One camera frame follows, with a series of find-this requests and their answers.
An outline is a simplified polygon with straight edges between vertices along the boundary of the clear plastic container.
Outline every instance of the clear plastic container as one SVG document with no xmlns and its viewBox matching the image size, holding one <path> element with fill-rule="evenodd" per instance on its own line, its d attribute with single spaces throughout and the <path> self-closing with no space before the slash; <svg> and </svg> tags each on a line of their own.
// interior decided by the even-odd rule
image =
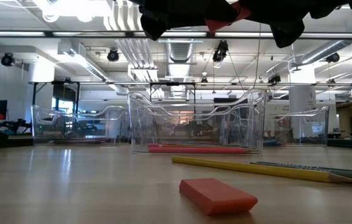
<svg viewBox="0 0 352 224">
<path fill-rule="evenodd" d="M 264 146 L 326 146 L 329 107 L 299 113 L 267 114 Z"/>
<path fill-rule="evenodd" d="M 249 90 L 232 103 L 151 103 L 128 95 L 134 152 L 259 153 L 265 90 Z"/>
<path fill-rule="evenodd" d="M 107 106 L 95 114 L 69 114 L 32 106 L 34 140 L 54 142 L 128 142 L 129 116 L 122 106 Z"/>
</svg>

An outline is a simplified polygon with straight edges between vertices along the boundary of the desk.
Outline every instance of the desk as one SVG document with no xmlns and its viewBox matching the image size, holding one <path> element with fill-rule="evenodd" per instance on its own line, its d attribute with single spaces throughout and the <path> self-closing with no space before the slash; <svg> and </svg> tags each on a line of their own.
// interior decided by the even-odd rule
<svg viewBox="0 0 352 224">
<path fill-rule="evenodd" d="M 352 169 L 352 150 L 277 147 L 262 156 L 189 155 Z M 171 164 L 125 146 L 0 150 L 0 223 L 352 223 L 352 185 Z M 255 195 L 251 213 L 210 218 L 180 196 L 181 179 L 214 177 Z"/>
</svg>

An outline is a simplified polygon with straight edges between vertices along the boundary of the cable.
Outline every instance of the cable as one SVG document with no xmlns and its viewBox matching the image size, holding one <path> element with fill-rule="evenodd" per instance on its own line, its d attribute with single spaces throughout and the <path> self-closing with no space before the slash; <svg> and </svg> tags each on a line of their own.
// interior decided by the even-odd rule
<svg viewBox="0 0 352 224">
<path fill-rule="evenodd" d="M 230 54 L 230 51 L 228 50 L 228 55 L 230 56 L 230 60 L 231 60 L 231 64 L 233 65 L 233 69 L 234 69 L 234 72 L 236 73 L 236 76 L 238 78 L 238 82 L 239 84 L 241 85 L 241 89 L 243 90 L 244 94 L 245 94 L 245 90 L 244 90 L 244 87 L 243 87 L 243 83 L 241 83 L 241 79 L 239 78 L 239 75 L 238 75 L 238 72 L 236 70 L 236 67 L 234 66 L 234 62 L 233 62 L 233 59 L 231 58 L 231 54 Z"/>
<path fill-rule="evenodd" d="M 253 83 L 253 88 L 255 88 L 257 81 L 257 70 L 259 68 L 259 54 L 261 50 L 261 35 L 262 35 L 262 24 L 259 23 L 259 44 L 257 46 L 257 60 L 256 60 L 256 74 L 255 74 L 255 82 Z"/>
<path fill-rule="evenodd" d="M 19 8 L 19 9 L 36 9 L 39 8 L 39 6 L 13 6 L 13 5 L 9 5 L 3 2 L 0 2 L 1 5 L 3 6 L 7 6 L 7 7 L 14 7 L 14 8 Z"/>
</svg>

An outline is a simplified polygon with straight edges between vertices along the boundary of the pencil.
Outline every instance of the pencil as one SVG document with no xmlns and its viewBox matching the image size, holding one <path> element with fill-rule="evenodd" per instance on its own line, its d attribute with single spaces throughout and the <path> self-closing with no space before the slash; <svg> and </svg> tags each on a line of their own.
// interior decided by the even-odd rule
<svg viewBox="0 0 352 224">
<path fill-rule="evenodd" d="M 234 162 L 212 161 L 207 159 L 195 159 L 189 157 L 172 156 L 172 162 L 190 164 L 195 166 L 212 167 L 255 174 L 274 175 L 278 177 L 289 177 L 294 179 L 312 180 L 318 182 L 339 183 L 352 182 L 352 178 L 343 177 L 324 171 L 289 169 L 283 167 L 270 167 L 251 164 L 238 164 Z"/>
<path fill-rule="evenodd" d="M 330 172 L 332 174 L 340 175 L 343 177 L 352 178 L 352 170 L 346 169 L 334 169 L 326 167 L 310 167 L 310 166 L 301 166 L 301 165 L 292 165 L 292 164 L 277 164 L 275 162 L 251 162 L 250 164 L 261 165 L 261 166 L 270 166 L 270 167 L 285 167 L 290 169 L 303 169 L 303 170 L 317 170 Z"/>
<path fill-rule="evenodd" d="M 339 169 L 339 168 L 331 168 L 331 167 L 317 167 L 317 166 L 305 166 L 305 165 L 295 165 L 295 164 L 280 164 L 276 162 L 251 162 L 252 164 L 273 164 L 273 165 L 283 165 L 283 166 L 288 166 L 288 167 L 298 167 L 299 169 L 306 169 L 306 168 L 312 168 L 312 169 L 325 169 L 325 170 L 342 170 L 342 171 L 350 171 L 350 169 Z"/>
</svg>

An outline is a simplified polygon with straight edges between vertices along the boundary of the table surface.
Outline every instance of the table surface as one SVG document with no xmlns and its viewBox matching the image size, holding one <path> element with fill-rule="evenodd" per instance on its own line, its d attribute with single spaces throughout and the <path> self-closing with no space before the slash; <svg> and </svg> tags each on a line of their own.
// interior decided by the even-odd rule
<svg viewBox="0 0 352 224">
<path fill-rule="evenodd" d="M 129 146 L 0 149 L 0 223 L 352 223 L 352 185 L 172 164 Z M 352 169 L 352 149 L 273 147 L 262 155 L 187 155 Z M 250 213 L 206 217 L 182 179 L 213 177 L 255 195 Z"/>
</svg>

